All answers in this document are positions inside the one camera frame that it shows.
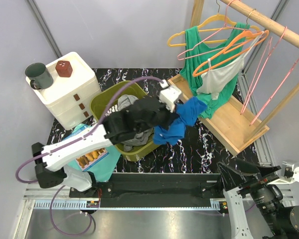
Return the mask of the blue tank top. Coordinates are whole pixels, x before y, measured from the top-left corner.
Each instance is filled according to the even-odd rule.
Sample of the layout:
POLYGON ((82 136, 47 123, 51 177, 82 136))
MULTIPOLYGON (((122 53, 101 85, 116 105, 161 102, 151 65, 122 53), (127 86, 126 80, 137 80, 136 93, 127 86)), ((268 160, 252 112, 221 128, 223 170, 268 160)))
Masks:
POLYGON ((179 115, 177 119, 166 130, 160 126, 154 127, 153 142, 157 145, 169 143, 175 145, 178 140, 185 137, 187 126, 194 126, 198 116, 207 109, 207 104, 192 97, 184 104, 178 104, 176 113, 179 115))

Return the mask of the black white striped tank top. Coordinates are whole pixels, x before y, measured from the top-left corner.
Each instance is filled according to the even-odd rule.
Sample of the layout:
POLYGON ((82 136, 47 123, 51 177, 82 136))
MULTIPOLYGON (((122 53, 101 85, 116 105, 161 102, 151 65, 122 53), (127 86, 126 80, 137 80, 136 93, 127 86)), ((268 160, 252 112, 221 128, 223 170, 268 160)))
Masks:
POLYGON ((119 111, 119 107, 117 104, 113 105, 112 107, 110 107, 108 109, 108 111, 106 112, 105 116, 109 116, 110 114, 114 113, 114 112, 118 112, 119 111))

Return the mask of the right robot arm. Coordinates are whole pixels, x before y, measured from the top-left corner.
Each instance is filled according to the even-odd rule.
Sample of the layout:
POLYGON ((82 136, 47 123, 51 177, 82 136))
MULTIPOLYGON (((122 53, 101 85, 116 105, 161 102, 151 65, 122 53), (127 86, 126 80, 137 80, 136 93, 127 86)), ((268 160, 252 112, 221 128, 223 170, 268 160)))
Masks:
POLYGON ((236 159, 235 167, 217 164, 221 182, 216 185, 219 196, 226 199, 233 239, 251 239, 243 198, 251 196, 265 219, 274 239, 299 239, 299 206, 286 207, 279 184, 294 181, 298 172, 287 178, 276 174, 280 166, 260 166, 236 159))

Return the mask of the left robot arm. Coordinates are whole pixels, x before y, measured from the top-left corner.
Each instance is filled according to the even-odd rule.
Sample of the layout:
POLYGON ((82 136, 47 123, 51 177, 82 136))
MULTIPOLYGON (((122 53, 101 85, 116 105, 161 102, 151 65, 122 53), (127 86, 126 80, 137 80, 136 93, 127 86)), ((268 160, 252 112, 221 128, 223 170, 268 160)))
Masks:
POLYGON ((40 187, 46 189, 64 185, 86 197, 93 197, 98 190, 95 176, 74 169, 68 163, 93 150, 133 139, 137 133, 155 126, 168 129, 179 117, 176 101, 145 96, 122 110, 101 117, 95 127, 86 132, 58 144, 44 146, 39 156, 42 161, 35 165, 40 187))

